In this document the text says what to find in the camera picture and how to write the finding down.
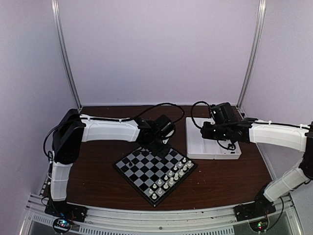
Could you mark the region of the black white chessboard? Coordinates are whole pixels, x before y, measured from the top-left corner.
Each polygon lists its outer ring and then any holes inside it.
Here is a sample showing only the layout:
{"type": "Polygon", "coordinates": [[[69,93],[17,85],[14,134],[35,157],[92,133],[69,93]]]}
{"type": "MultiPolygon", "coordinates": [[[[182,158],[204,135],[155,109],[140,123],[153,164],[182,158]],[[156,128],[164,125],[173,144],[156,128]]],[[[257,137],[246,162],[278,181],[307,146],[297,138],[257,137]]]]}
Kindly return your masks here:
{"type": "Polygon", "coordinates": [[[171,148],[163,158],[137,147],[113,164],[115,170],[146,200],[157,207],[197,168],[171,148]]]}

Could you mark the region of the white plastic divided tray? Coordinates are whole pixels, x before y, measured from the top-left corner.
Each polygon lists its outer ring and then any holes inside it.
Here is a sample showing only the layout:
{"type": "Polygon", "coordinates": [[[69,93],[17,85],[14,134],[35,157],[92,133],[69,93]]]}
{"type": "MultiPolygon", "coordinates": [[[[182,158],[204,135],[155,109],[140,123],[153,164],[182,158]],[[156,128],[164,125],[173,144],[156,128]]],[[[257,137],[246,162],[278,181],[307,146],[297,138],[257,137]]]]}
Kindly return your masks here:
{"type": "Polygon", "coordinates": [[[237,160],[242,152],[238,143],[235,150],[226,150],[216,141],[204,139],[192,119],[185,119],[186,156],[198,160],[237,160]]]}

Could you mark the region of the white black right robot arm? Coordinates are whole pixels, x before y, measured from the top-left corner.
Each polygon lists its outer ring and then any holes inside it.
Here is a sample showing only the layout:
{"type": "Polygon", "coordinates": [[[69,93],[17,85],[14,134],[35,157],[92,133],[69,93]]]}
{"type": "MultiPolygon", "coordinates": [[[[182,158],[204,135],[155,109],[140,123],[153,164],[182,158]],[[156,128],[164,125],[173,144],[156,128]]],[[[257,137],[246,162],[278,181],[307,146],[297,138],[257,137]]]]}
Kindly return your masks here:
{"type": "Polygon", "coordinates": [[[251,212],[261,216],[269,203],[313,179],[313,127],[245,118],[241,121],[204,122],[204,139],[254,143],[278,168],[280,174],[268,183],[251,204],[251,212]]]}

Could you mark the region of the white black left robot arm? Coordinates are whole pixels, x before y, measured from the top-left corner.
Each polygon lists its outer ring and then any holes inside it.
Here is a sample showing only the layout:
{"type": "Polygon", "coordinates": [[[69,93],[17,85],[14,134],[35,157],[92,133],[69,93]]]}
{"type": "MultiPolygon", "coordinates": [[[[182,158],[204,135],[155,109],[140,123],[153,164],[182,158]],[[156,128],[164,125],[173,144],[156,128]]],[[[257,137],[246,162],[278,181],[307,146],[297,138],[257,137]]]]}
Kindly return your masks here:
{"type": "Polygon", "coordinates": [[[175,130],[174,123],[166,115],[156,120],[104,118],[80,114],[76,109],[68,110],[52,135],[51,209],[59,217],[70,213],[70,206],[65,203],[67,184],[83,142],[136,142],[158,157],[165,157],[170,150],[167,142],[175,130]]]}

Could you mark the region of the pile of black chess pieces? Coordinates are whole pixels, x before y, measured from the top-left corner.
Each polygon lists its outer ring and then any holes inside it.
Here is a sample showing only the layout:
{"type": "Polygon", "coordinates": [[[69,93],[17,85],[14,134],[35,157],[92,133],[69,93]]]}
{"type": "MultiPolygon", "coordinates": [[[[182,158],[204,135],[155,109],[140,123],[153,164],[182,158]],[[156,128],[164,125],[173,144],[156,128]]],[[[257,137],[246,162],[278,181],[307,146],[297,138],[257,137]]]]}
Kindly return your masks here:
{"type": "Polygon", "coordinates": [[[235,154],[236,146],[232,143],[226,145],[221,145],[221,148],[224,150],[224,154],[235,154]]]}

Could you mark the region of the white chess piece row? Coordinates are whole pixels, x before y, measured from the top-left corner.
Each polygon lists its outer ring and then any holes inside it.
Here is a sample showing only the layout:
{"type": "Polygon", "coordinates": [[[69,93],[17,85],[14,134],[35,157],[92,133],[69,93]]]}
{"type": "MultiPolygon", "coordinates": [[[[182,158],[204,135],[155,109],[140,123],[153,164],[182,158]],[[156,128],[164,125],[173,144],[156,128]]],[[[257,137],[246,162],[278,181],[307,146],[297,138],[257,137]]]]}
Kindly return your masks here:
{"type": "Polygon", "coordinates": [[[155,207],[182,183],[197,165],[186,157],[166,157],[152,166],[142,177],[147,176],[140,188],[155,207]]]}

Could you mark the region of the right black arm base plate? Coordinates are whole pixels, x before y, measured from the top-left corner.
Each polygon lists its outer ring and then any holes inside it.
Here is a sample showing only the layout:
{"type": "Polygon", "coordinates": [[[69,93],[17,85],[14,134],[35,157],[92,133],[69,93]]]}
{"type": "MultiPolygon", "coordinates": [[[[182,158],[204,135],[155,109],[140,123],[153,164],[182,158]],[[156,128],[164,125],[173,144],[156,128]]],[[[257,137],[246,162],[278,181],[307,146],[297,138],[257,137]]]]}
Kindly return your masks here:
{"type": "Polygon", "coordinates": [[[260,194],[254,198],[254,202],[248,204],[239,204],[234,207],[234,213],[237,221],[250,220],[269,213],[276,212],[273,202],[270,202],[264,195],[260,194]]]}

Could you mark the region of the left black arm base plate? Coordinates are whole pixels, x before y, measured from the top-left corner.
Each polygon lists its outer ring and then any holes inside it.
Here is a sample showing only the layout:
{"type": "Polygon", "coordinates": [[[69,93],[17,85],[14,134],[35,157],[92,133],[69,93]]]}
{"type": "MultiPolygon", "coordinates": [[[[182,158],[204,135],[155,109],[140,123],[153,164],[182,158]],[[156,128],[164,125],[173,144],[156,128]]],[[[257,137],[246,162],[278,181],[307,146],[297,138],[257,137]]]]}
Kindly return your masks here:
{"type": "Polygon", "coordinates": [[[77,222],[85,221],[87,211],[87,207],[69,204],[66,200],[53,201],[51,198],[49,198],[45,208],[46,214],[77,222]]]}

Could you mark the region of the right aluminium frame post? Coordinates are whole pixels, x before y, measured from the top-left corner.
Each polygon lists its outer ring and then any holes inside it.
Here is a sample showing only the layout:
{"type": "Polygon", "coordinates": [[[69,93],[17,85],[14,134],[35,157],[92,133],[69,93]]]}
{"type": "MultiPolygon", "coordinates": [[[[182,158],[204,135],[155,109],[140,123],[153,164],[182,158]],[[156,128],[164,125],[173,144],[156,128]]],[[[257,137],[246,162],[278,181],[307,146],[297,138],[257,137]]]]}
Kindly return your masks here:
{"type": "Polygon", "coordinates": [[[239,99],[236,105],[238,109],[241,109],[243,107],[243,102],[244,102],[244,99],[248,90],[250,80],[252,78],[253,69],[254,69],[254,65],[255,65],[256,57],[257,57],[257,52],[258,52],[258,48],[261,42],[263,29],[264,29],[264,22],[266,18],[266,6],[267,6],[266,0],[259,0],[259,6],[258,6],[257,17],[256,17],[256,24],[255,24],[255,30],[254,30],[253,40],[252,40],[250,56],[249,56],[249,60],[248,60],[248,64],[247,64],[247,68],[246,68],[246,72],[244,76],[243,85],[242,85],[239,99]]]}

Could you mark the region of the aluminium frame post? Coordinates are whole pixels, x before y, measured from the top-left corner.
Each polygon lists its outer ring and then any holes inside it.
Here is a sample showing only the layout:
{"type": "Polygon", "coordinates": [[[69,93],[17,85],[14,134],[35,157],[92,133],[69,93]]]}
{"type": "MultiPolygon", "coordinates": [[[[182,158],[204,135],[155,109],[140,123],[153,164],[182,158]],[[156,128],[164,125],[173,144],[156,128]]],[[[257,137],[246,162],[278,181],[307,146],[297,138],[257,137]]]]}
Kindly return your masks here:
{"type": "Polygon", "coordinates": [[[244,102],[244,99],[248,90],[250,80],[252,78],[253,69],[254,69],[254,65],[255,65],[256,57],[257,57],[257,52],[258,52],[258,48],[261,42],[263,29],[264,29],[264,22],[266,18],[266,6],[267,6],[266,0],[259,0],[259,6],[258,6],[257,17],[256,17],[256,24],[255,24],[255,30],[254,30],[253,40],[252,40],[250,56],[249,56],[249,60],[248,60],[248,64],[247,64],[247,68],[246,68],[246,72],[244,76],[243,85],[242,85],[239,99],[236,105],[238,109],[241,109],[243,107],[243,102],[244,102]]]}
{"type": "Polygon", "coordinates": [[[78,111],[81,111],[83,106],[82,106],[81,100],[80,100],[79,95],[78,95],[78,91],[77,91],[77,88],[76,88],[76,85],[74,82],[74,78],[73,78],[73,74],[72,74],[72,70],[71,70],[71,66],[70,66],[70,61],[69,61],[69,57],[68,57],[68,52],[67,52],[63,28],[62,28],[62,20],[61,20],[60,8],[59,8],[59,1],[58,0],[51,0],[51,8],[52,8],[52,15],[53,15],[56,30],[57,30],[62,62],[64,65],[67,81],[69,83],[69,88],[70,88],[70,91],[71,91],[72,96],[74,98],[76,108],[78,109],[78,111]]]}

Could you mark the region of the front aluminium rail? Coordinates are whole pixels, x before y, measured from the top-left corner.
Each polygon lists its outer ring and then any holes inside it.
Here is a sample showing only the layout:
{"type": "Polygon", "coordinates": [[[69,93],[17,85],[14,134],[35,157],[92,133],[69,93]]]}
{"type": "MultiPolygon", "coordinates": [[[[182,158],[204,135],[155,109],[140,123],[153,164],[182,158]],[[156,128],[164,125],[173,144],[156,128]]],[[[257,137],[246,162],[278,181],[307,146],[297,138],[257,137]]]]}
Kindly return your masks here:
{"type": "Polygon", "coordinates": [[[136,211],[87,207],[67,235],[301,235],[290,196],[275,202],[276,212],[239,221],[234,206],[178,211],[136,211]],[[260,232],[256,226],[268,222],[260,232]]]}

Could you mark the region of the left aluminium frame post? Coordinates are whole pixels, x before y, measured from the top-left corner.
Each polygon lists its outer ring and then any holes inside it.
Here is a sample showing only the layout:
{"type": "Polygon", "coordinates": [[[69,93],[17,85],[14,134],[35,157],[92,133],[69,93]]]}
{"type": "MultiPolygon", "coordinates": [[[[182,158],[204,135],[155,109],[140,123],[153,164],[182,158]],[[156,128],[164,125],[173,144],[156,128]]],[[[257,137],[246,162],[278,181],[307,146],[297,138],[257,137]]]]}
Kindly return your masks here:
{"type": "Polygon", "coordinates": [[[69,61],[69,57],[68,57],[68,52],[67,52],[63,28],[62,28],[62,20],[61,20],[60,8],[59,8],[59,1],[58,0],[51,0],[51,8],[52,8],[52,15],[53,15],[56,30],[57,30],[62,62],[64,65],[67,81],[69,83],[69,88],[70,88],[70,91],[71,91],[72,96],[74,98],[76,108],[78,109],[78,111],[81,111],[83,106],[82,106],[81,100],[80,100],[79,95],[78,95],[78,91],[77,91],[77,88],[76,88],[76,85],[74,82],[74,78],[73,78],[73,74],[72,74],[72,70],[71,70],[71,66],[70,66],[70,61],[69,61]]]}

